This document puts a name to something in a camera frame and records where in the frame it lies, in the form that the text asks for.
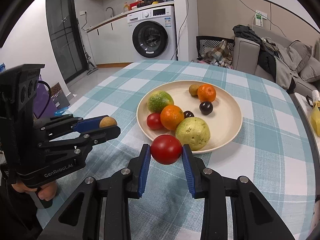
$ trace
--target kiwi fruit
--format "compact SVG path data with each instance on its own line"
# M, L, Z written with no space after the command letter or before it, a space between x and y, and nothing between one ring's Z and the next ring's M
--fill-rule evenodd
M108 127L108 126L111 126L111 125L118 125L117 121L116 121L116 119L114 119L114 118L112 118L110 116L107 116L107 117L104 117L100 121L99 127L103 128L103 127Z
M200 87L199 85L191 85L191 86L189 87L189 93L190 93L190 95L192 95L193 97L197 96L197 95L198 95L198 88L199 88L199 87Z

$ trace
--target faucet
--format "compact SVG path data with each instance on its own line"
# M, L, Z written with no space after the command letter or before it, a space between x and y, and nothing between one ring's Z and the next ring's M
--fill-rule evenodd
M113 15L113 17L114 17L114 16L115 16L115 10L114 10L112 7L108 7L108 8L106 9L106 11L107 11L109 8L112 10L112 15Z

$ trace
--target white cabinet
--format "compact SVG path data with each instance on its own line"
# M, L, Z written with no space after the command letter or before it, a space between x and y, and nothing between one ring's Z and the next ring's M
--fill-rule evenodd
M113 30L115 22L103 25L99 28L99 40L101 60L103 64L119 63L119 40L116 32Z
M99 64L131 63L136 50L127 17L105 24L88 33L94 61Z
M135 48L132 43L132 29L128 26L127 17L114 21L113 31L118 41L120 62L132 62Z
M100 35L98 34L100 34L99 29L93 30L88 33L89 43L90 43L92 55L94 58L94 62L96 63L96 65L103 64L102 57L101 57L102 51L101 51L101 45L100 45L100 39L99 39Z

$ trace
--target tablecloth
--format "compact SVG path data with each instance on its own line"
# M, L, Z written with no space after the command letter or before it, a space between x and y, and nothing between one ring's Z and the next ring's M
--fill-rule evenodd
M151 143L137 124L138 103L153 88L177 80L211 83L236 99L243 113L239 134L226 146L197 157L222 176L234 179L247 176L295 238L305 239L313 215L315 174L308 138L289 95L275 83L250 74L165 60L132 63L70 107L74 116L114 117L121 134L94 146L85 168L58 180L60 193L53 206L38 211L41 224L48 223L83 179L111 176L139 155L143 143ZM226 201L228 238L232 239L230 199ZM181 159L167 166L152 159L144 195L129 202L132 239L199 239L203 208L204 200L194 200L188 192Z

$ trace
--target cream plate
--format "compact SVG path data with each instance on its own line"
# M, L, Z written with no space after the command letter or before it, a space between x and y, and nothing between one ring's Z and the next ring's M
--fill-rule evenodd
M192 97L189 94L189 86L193 84L203 85L200 81L175 81L163 84L146 94L141 99L137 109L137 122L143 133L154 140L162 134L175 135L174 131L151 130L147 125L147 117L151 112L148 110L147 102L150 95L155 91L166 91L169 93L176 106L182 111L191 111L195 117L203 119L210 128L211 137L208 144L199 151L193 151L193 154L208 153L216 150L230 141L232 141L242 126L242 113L236 100L225 90L214 86L217 91L217 98L213 101L213 111L209 115L203 115L199 109L200 101L198 97Z

